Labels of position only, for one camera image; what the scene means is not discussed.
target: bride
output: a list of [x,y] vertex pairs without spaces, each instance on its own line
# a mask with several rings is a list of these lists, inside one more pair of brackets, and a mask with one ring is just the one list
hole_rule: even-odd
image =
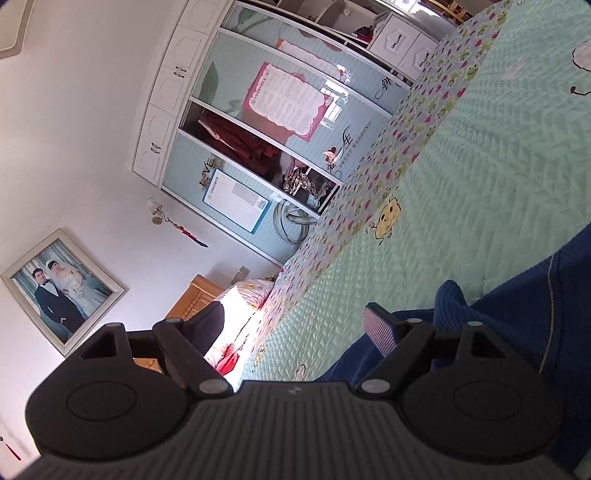
[[107,299],[100,291],[84,282],[84,275],[75,267],[56,260],[46,263],[50,278],[66,293],[82,312],[90,317]]

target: poster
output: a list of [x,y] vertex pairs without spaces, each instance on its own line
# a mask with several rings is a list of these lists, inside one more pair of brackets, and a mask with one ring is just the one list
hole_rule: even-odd
[[256,231],[270,207],[269,200],[221,170],[213,172],[203,203],[250,233]]
[[332,101],[330,95],[264,62],[242,106],[310,141]]

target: wooden chair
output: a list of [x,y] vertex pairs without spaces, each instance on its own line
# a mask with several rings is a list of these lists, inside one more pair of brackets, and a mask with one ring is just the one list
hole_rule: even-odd
[[419,3],[435,10],[443,17],[453,20],[456,25],[462,25],[472,18],[468,10],[457,2],[446,2],[445,0],[442,0],[442,2],[444,3],[438,2],[437,0],[421,0]]

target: wardrobe door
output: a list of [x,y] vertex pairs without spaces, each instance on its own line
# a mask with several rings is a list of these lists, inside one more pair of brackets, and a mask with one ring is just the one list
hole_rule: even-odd
[[191,76],[206,43],[206,34],[179,25],[170,40],[162,65]]
[[150,103],[172,116],[177,116],[183,106],[184,94],[190,77],[178,69],[162,66],[152,90]]
[[135,155],[134,172],[154,185],[160,181],[173,126],[172,115],[148,104]]
[[228,3],[228,0],[189,0],[178,24],[211,33],[218,26],[220,13]]

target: certificate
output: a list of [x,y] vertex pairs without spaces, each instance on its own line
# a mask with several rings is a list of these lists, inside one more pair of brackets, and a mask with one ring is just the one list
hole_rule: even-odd
[[249,233],[256,231],[271,205],[269,200],[218,169],[213,171],[203,203]]

